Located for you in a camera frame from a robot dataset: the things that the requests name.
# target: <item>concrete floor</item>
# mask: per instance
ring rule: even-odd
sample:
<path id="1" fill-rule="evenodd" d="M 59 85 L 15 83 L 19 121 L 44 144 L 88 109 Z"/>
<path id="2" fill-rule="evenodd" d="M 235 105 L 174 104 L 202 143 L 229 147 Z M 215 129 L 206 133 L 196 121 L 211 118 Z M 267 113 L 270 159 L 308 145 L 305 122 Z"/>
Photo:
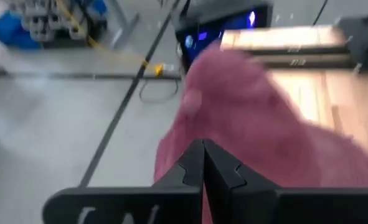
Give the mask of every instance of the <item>concrete floor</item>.
<path id="1" fill-rule="evenodd" d="M 172 0 L 162 9 L 155 0 L 120 2 L 128 17 L 134 12 L 141 14 L 123 50 L 143 57 Z M 322 3 L 323 0 L 276 1 L 273 26 L 309 25 Z M 0 12 L 4 8 L 0 1 Z M 330 0 L 318 24 L 332 24 L 339 16 L 365 13 L 368 0 Z M 151 63 L 164 62 L 177 68 L 175 49 L 174 32 L 169 25 Z M 47 197 L 78 185 L 131 85 L 131 80 L 51 79 L 47 75 L 135 75 L 141 62 L 110 60 L 92 49 L 20 52 L 0 44 L 0 64 L 9 72 L 37 76 L 0 78 L 0 223 L 38 224 Z M 151 81 L 144 97 L 162 98 L 174 88 L 173 81 Z M 156 146 L 174 119 L 180 94 L 152 105 L 141 102 L 138 91 L 139 88 L 114 130 L 89 186 L 151 185 Z"/>

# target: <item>pink cloth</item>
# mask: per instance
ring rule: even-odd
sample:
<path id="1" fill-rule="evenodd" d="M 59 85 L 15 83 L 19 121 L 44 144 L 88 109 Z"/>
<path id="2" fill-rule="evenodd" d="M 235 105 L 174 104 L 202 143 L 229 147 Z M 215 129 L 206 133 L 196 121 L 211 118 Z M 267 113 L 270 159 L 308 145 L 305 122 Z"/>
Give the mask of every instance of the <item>pink cloth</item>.
<path id="1" fill-rule="evenodd" d="M 193 63 L 176 119 L 159 143 L 154 180 L 195 139 L 212 139 L 282 187 L 368 187 L 368 155 L 350 139 L 302 123 L 260 63 L 211 45 Z M 204 200 L 203 223 L 211 223 Z"/>

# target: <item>black cable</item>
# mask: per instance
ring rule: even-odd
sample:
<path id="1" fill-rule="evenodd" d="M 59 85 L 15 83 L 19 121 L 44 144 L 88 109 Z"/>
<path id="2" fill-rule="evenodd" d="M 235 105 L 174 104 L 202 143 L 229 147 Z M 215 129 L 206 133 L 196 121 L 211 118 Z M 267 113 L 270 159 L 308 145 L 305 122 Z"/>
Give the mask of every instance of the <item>black cable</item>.
<path id="1" fill-rule="evenodd" d="M 321 17 L 321 14 L 322 14 L 322 12 L 323 12 L 323 10 L 325 9 L 325 6 L 326 6 L 326 4 L 328 3 L 328 0 L 325 0 L 325 2 L 323 2 L 323 5 L 322 5 L 322 7 L 321 7 L 321 10 L 319 10 L 319 13 L 318 13 L 318 15 L 316 16 L 316 18 L 315 18 L 315 21 L 314 21 L 314 23 L 313 23 L 313 26 L 315 26 L 316 25 L 316 23 L 318 22 L 318 20 L 319 20 L 319 18 Z"/>
<path id="2" fill-rule="evenodd" d="M 167 97 L 164 97 L 164 98 L 161 98 L 161 99 L 150 99 L 150 98 L 144 98 L 143 97 L 143 93 L 144 93 L 144 90 L 145 90 L 145 87 L 146 85 L 149 83 L 149 80 L 146 80 L 144 85 L 142 85 L 140 91 L 139 91 L 139 100 L 141 100 L 141 102 L 143 103 L 152 103 L 152 104 L 158 104 L 158 103 L 164 103 L 168 100 L 171 100 L 173 99 L 177 93 L 178 93 L 178 80 L 175 80 L 175 83 L 176 83 L 176 89 L 174 90 L 173 93 L 171 93 L 170 95 L 168 95 Z"/>

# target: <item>yellow cable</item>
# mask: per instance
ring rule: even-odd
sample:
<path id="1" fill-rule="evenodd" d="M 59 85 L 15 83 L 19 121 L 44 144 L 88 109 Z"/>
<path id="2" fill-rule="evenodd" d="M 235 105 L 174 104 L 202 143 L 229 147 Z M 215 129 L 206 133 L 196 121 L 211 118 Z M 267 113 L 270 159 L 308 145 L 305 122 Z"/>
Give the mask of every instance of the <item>yellow cable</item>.
<path id="1" fill-rule="evenodd" d="M 83 35 L 86 35 L 84 32 L 84 28 L 80 25 L 78 20 L 69 12 L 66 5 L 61 0 L 56 0 L 58 7 L 62 10 L 62 12 L 65 14 L 65 16 L 72 22 L 73 26 L 78 30 L 79 33 L 82 33 Z M 135 59 L 137 61 L 140 61 L 143 66 L 148 69 L 149 66 L 152 66 L 156 76 L 161 76 L 163 72 L 163 64 L 158 65 L 151 65 L 149 62 L 147 62 L 142 56 L 135 55 L 135 54 L 129 54 L 128 52 L 125 53 L 116 53 L 112 52 L 110 50 L 105 49 L 101 44 L 99 44 L 96 40 L 94 40 L 92 37 L 88 36 L 88 43 L 91 47 L 94 49 L 99 50 L 100 52 L 104 53 L 108 57 L 119 57 L 124 54 L 125 58 L 127 55 L 129 55 L 132 59 Z"/>

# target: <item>floor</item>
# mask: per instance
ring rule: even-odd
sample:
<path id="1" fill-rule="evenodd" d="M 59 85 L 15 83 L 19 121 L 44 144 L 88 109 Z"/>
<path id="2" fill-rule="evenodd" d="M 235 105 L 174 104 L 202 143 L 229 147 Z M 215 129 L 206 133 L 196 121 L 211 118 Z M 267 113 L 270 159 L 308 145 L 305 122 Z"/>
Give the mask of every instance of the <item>floor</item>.
<path id="1" fill-rule="evenodd" d="M 0 78 L 0 223 L 41 223 L 45 200 L 66 187 L 152 184 L 156 146 L 174 119 L 181 83 L 174 98 L 154 104 L 139 98 L 145 80 L 136 85 L 117 75 L 137 75 L 174 1 L 160 8 L 155 0 L 119 0 L 128 18 L 136 12 L 141 16 L 120 49 L 136 55 L 126 54 L 130 60 L 92 49 L 21 52 L 0 44 L 0 65 L 15 75 Z M 322 4 L 323 0 L 277 0 L 273 26 L 312 24 Z M 5 8 L 0 1 L 0 13 Z M 365 13 L 368 0 L 330 0 L 318 24 Z M 110 29 L 117 28 L 112 20 Z M 161 35 L 150 64 L 162 62 L 177 70 L 172 26 L 168 24 Z M 92 77 L 78 77 L 83 73 Z M 149 69 L 144 76 L 153 73 Z M 143 97 L 164 98 L 175 87 L 172 80 L 150 80 Z"/>

